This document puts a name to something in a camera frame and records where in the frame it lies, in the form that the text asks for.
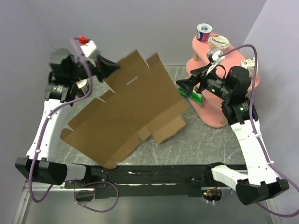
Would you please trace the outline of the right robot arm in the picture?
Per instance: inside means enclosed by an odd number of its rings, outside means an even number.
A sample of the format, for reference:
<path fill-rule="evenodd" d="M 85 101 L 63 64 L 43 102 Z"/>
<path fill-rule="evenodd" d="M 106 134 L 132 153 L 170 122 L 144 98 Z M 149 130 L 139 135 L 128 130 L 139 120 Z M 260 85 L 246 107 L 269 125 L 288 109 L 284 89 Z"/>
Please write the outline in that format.
<path fill-rule="evenodd" d="M 204 66 L 191 71 L 187 79 L 176 81 L 186 96 L 190 96 L 195 86 L 198 91 L 207 90 L 222 99 L 222 113 L 235 133 L 245 159 L 247 174 L 235 171 L 224 163 L 216 162 L 206 166 L 205 183 L 214 186 L 221 182 L 232 188 L 244 205 L 274 198 L 289 189 L 289 183 L 281 179 L 266 160 L 258 135 L 252 125 L 259 125 L 255 107 L 250 106 L 246 96 L 251 84 L 249 71 L 233 66 L 221 78 L 216 69 L 208 71 Z"/>

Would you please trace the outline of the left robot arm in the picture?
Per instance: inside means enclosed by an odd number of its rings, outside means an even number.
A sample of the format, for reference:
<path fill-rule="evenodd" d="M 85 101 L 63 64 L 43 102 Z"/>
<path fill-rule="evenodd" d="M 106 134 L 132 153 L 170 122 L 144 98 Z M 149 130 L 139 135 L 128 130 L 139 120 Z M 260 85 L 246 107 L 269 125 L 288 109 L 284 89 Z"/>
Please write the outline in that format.
<path fill-rule="evenodd" d="M 96 76 L 103 81 L 120 66 L 104 58 L 98 49 L 81 48 L 76 60 L 65 48 L 54 50 L 50 55 L 48 85 L 45 89 L 43 115 L 35 139 L 24 158 L 17 158 L 15 167 L 28 180 L 60 185 L 76 180 L 86 188 L 92 184 L 92 172 L 88 165 L 62 164 L 56 162 L 58 140 L 64 122 L 75 102 L 79 81 Z"/>

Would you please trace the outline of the brown cardboard box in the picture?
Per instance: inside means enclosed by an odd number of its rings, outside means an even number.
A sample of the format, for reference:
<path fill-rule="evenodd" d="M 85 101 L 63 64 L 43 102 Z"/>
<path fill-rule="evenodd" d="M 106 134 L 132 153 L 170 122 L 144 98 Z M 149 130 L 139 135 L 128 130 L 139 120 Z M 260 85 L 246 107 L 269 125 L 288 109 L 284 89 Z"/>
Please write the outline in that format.
<path fill-rule="evenodd" d="M 144 60 L 133 51 L 106 78 L 109 90 L 93 99 L 61 132 L 61 139 L 96 163 L 113 169 L 142 141 L 157 143 L 186 123 L 188 104 L 178 92 L 158 54 Z"/>

